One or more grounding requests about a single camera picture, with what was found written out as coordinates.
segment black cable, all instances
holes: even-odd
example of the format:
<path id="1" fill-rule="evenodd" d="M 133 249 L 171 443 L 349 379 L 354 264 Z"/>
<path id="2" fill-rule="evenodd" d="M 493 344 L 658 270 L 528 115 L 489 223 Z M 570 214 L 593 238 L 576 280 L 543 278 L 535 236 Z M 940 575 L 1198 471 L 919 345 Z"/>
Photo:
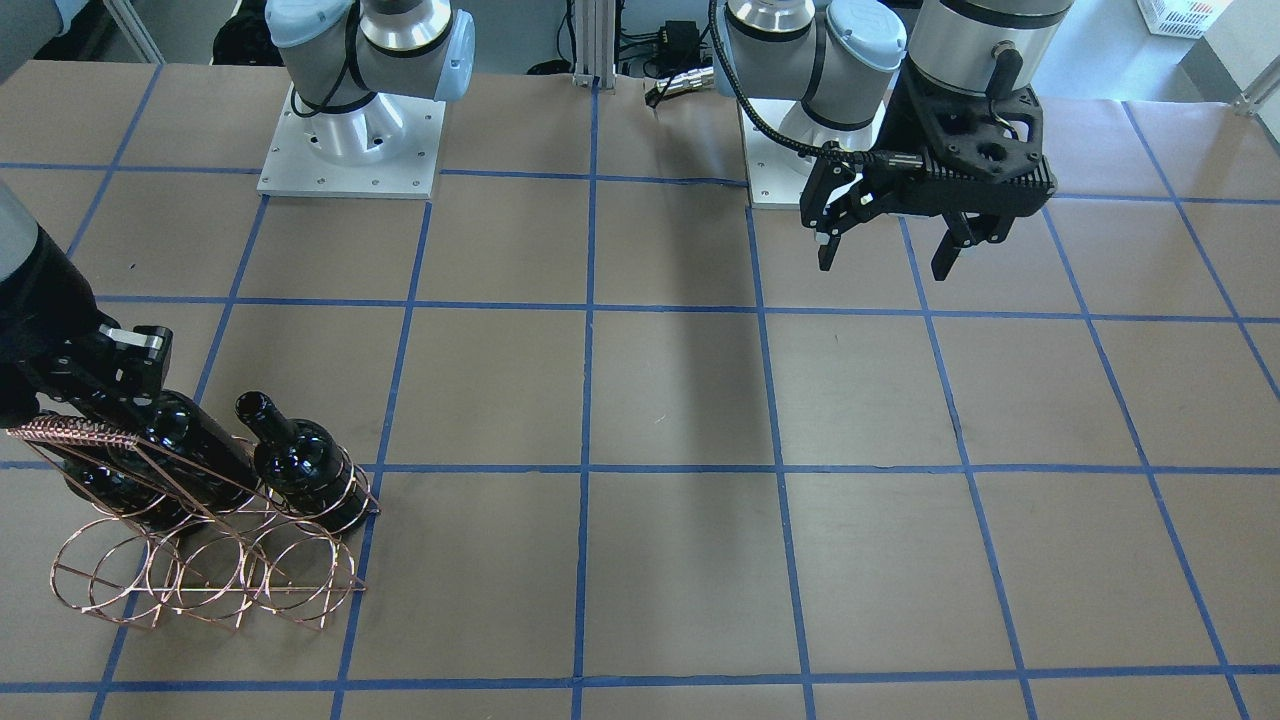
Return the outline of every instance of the black cable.
<path id="1" fill-rule="evenodd" d="M 573 31 L 573 0 L 564 0 L 564 22 L 568 24 L 570 61 L 577 64 L 577 32 Z"/>
<path id="2" fill-rule="evenodd" d="M 714 8 L 714 5 L 716 0 L 712 0 L 712 6 Z M 712 10 L 712 18 L 714 20 L 714 10 Z M 680 74 L 680 68 L 687 65 L 689 61 L 694 59 L 694 55 L 696 55 L 698 51 L 703 49 L 703 41 L 707 40 L 707 33 L 712 32 L 712 24 L 714 23 L 708 23 L 707 27 L 703 29 L 703 33 L 698 36 L 698 45 L 685 51 L 685 59 L 681 60 L 678 65 L 676 65 L 676 69 L 672 70 L 671 77 L 667 78 L 667 85 L 662 86 L 662 90 L 658 92 L 658 95 L 655 95 L 653 100 L 645 99 L 645 105 L 653 108 L 654 110 L 658 109 L 658 104 L 662 102 L 664 97 L 667 97 L 667 90 L 671 88 L 671 83 L 675 82 L 676 76 Z"/>
<path id="3" fill-rule="evenodd" d="M 351 6 L 351 10 L 347 12 L 346 31 L 348 38 L 351 33 L 355 31 L 355 28 L 357 28 L 358 26 L 360 26 L 360 3 L 356 3 Z M 303 102 L 306 102 L 307 106 L 311 108 L 310 113 L 302 113 L 298 110 L 298 88 L 294 86 L 289 90 L 289 109 L 293 110 L 294 115 L 300 118 L 314 118 L 320 113 L 324 113 L 325 110 L 330 109 L 329 101 L 333 100 L 334 95 L 338 95 L 338 88 L 342 87 L 342 81 L 347 79 L 347 76 L 351 74 L 352 72 L 355 55 L 351 53 L 351 45 L 352 45 L 351 42 L 347 42 L 347 50 L 344 51 L 342 59 L 342 69 L 338 70 L 338 79 L 333 81 L 333 87 L 329 88 L 329 92 L 324 96 L 324 100 L 321 100 L 319 105 L 312 105 L 311 102 L 303 100 Z"/>
<path id="4" fill-rule="evenodd" d="M 904 152 L 869 152 L 865 150 L 828 150 L 826 147 L 818 147 L 815 145 L 809 145 L 792 140 L 781 132 L 769 127 L 769 123 L 755 111 L 751 101 L 742 92 L 742 83 L 737 79 L 737 73 L 733 72 L 732 64 L 728 61 L 728 55 L 724 53 L 724 41 L 719 35 L 719 28 L 717 27 L 718 18 L 716 12 L 719 8 L 719 0 L 710 0 L 707 5 L 707 28 L 712 32 L 712 49 L 716 50 L 716 58 L 719 59 L 721 69 L 724 72 L 724 79 L 728 81 L 730 87 L 733 88 L 733 96 L 737 99 L 737 104 L 742 108 L 748 119 L 755 126 L 755 129 L 760 131 L 764 137 L 768 137 L 773 142 L 791 150 L 794 152 L 800 152 L 810 158 L 822 158 L 832 163 L 846 163 L 850 165 L 895 165 L 895 164 L 910 164 L 913 167 L 923 167 L 923 159 L 919 156 L 910 156 Z"/>

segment bottle neck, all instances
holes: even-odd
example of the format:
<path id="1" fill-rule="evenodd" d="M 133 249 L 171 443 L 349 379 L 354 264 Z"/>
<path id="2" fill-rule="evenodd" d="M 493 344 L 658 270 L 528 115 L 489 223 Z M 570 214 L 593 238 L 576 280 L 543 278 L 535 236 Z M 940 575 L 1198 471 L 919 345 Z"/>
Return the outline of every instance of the bottle neck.
<path id="1" fill-rule="evenodd" d="M 246 392 L 236 402 L 236 414 L 241 421 L 253 430 L 257 439 L 273 446 L 291 445 L 298 437 L 298 424 L 285 418 L 261 392 Z"/>

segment metal cylinder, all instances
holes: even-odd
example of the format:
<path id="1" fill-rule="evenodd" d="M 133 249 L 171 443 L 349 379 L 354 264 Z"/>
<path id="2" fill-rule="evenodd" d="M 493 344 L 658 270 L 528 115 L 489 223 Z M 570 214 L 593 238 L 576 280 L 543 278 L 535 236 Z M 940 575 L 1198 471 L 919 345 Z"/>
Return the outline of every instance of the metal cylinder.
<path id="1" fill-rule="evenodd" d="M 410 53 L 435 42 L 449 27 L 448 0 L 362 0 L 360 31 L 384 50 Z"/>
<path id="2" fill-rule="evenodd" d="M 728 0 L 730 17 L 768 33 L 794 33 L 809 27 L 818 14 L 813 0 Z"/>
<path id="3" fill-rule="evenodd" d="M 1073 1 L 925 0 L 908 54 L 933 82 L 983 95 L 996 69 L 993 49 L 1011 42 L 1023 56 L 1014 87 L 1025 87 Z"/>

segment grid square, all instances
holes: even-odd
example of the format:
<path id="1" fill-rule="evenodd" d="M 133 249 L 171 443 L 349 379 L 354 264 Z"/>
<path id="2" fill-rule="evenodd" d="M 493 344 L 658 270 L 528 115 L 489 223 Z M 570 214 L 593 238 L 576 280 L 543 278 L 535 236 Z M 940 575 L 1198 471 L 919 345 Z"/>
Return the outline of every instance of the grid square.
<path id="1" fill-rule="evenodd" d="M 1188 204 L 1187 217 L 1235 309 L 1245 316 L 1280 318 L 1275 273 L 1280 264 L 1280 208 Z"/>
<path id="2" fill-rule="evenodd" d="M 224 296 L 260 202 L 253 182 L 247 176 L 118 173 L 76 265 L 99 293 Z"/>
<path id="3" fill-rule="evenodd" d="M 579 482 L 388 474 L 351 676 L 568 676 Z"/>
<path id="4" fill-rule="evenodd" d="M 1019 218 L 1002 243 L 961 252 L 945 282 L 933 279 L 929 261 L 947 232 L 946 223 L 942 218 L 908 218 L 906 227 L 933 310 L 1080 311 L 1043 215 Z"/>
<path id="5" fill-rule="evenodd" d="M 261 168 L 288 88 L 284 68 L 164 65 L 122 161 Z"/>
<path id="6" fill-rule="evenodd" d="M 1251 717 L 1280 717 L 1280 676 L 1236 675 Z"/>
<path id="7" fill-rule="evenodd" d="M 0 614 L 5 639 L 0 678 L 6 683 L 99 682 L 115 625 L 59 603 L 49 591 L 49 565 L 68 536 L 101 515 L 72 495 L 52 470 L 4 470 L 0 503 L 10 509 L 4 530 L 14 538 L 0 553 L 5 578 L 0 598 L 10 609 Z"/>
<path id="8" fill-rule="evenodd" d="M 755 304 L 745 190 L 608 182 L 596 205 L 596 302 Z"/>
<path id="9" fill-rule="evenodd" d="M 303 720 L 326 717 L 332 706 L 333 693 L 329 692 L 111 693 L 106 697 L 102 720 L 137 717 Z"/>
<path id="10" fill-rule="evenodd" d="M 940 318 L 936 328 L 973 462 L 1138 461 L 1083 322 Z"/>
<path id="11" fill-rule="evenodd" d="M 570 691 L 347 691 L 343 720 L 563 720 Z"/>
<path id="12" fill-rule="evenodd" d="M 1235 325 L 1098 323 L 1153 465 L 1280 466 L 1280 404 Z"/>
<path id="13" fill-rule="evenodd" d="M 794 210 L 753 210 L 760 282 L 769 307 L 920 307 L 897 218 L 849 233 L 831 272 L 818 269 L 813 231 Z"/>
<path id="14" fill-rule="evenodd" d="M 922 319 L 769 315 L 769 355 L 787 464 L 960 461 Z"/>
<path id="15" fill-rule="evenodd" d="M 804 720 L 800 685 L 588 688 L 582 720 Z"/>
<path id="16" fill-rule="evenodd" d="M 585 181 L 442 177 L 419 299 L 582 302 L 589 187 Z"/>
<path id="17" fill-rule="evenodd" d="M 788 475 L 787 491 L 814 673 L 1012 667 L 963 475 Z"/>
<path id="18" fill-rule="evenodd" d="M 1033 680 L 1044 720 L 1203 720 L 1238 717 L 1221 675 L 1201 678 L 1065 678 Z"/>
<path id="19" fill-rule="evenodd" d="M 195 395 L 200 375 L 214 345 L 221 305 L 196 302 L 99 302 L 97 309 L 115 318 L 120 327 L 161 325 L 173 331 L 169 375 L 164 387 Z"/>
<path id="20" fill-rule="evenodd" d="M 1051 214 L 1091 313 L 1229 314 L 1172 202 L 1055 200 Z"/>
<path id="21" fill-rule="evenodd" d="M 568 76 L 476 73 L 466 96 L 444 114 L 440 168 L 588 173 L 590 143 L 590 88 Z"/>
<path id="22" fill-rule="evenodd" d="M 644 104 L 645 85 L 620 77 L 613 94 L 600 94 L 602 174 L 746 179 L 731 97 L 694 92 L 653 110 Z"/>
<path id="23" fill-rule="evenodd" d="M 1016 473 L 978 486 L 1029 667 L 1217 661 L 1146 478 Z"/>
<path id="24" fill-rule="evenodd" d="M 63 250 L 76 240 L 105 176 L 91 170 L 0 170 L 0 179 Z"/>
<path id="25" fill-rule="evenodd" d="M 1210 102 L 1130 102 L 1179 197 L 1280 199 L 1280 156 L 1257 118 Z"/>
<path id="26" fill-rule="evenodd" d="M 1169 191 L 1115 100 L 1041 97 L 1059 192 L 1165 197 Z"/>
<path id="27" fill-rule="evenodd" d="M 1280 664 L 1280 478 L 1160 478 L 1228 659 Z"/>
<path id="28" fill-rule="evenodd" d="M 273 197 L 239 295 L 402 301 L 422 211 L 403 200 Z"/>
<path id="29" fill-rule="evenodd" d="M 590 675 L 797 673 L 774 475 L 591 475 Z"/>
<path id="30" fill-rule="evenodd" d="M 570 311 L 415 310 L 388 460 L 576 465 L 585 324 Z"/>
<path id="31" fill-rule="evenodd" d="M 819 717 L 859 720 L 1027 720 L 1012 682 L 814 685 Z"/>
<path id="32" fill-rule="evenodd" d="M 755 315 L 598 313 L 595 464 L 772 464 Z"/>
<path id="33" fill-rule="evenodd" d="M 4 693 L 0 717 L 88 717 L 93 693 Z"/>
<path id="34" fill-rule="evenodd" d="M 236 398 L 260 389 L 285 415 L 320 423 L 357 462 L 370 462 L 403 318 L 398 307 L 237 306 L 201 406 L 238 430 Z"/>
<path id="35" fill-rule="evenodd" d="M 110 163 L 155 72 L 137 63 L 28 61 L 0 87 L 0 161 Z"/>

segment white basket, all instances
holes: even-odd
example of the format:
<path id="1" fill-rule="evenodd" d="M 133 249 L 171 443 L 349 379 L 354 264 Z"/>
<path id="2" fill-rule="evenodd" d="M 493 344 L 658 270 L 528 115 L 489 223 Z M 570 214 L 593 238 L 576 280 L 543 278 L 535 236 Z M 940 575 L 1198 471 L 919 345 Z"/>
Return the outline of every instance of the white basket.
<path id="1" fill-rule="evenodd" d="M 1203 37 L 1230 4 L 1231 0 L 1138 0 L 1152 35 L 1192 40 Z"/>

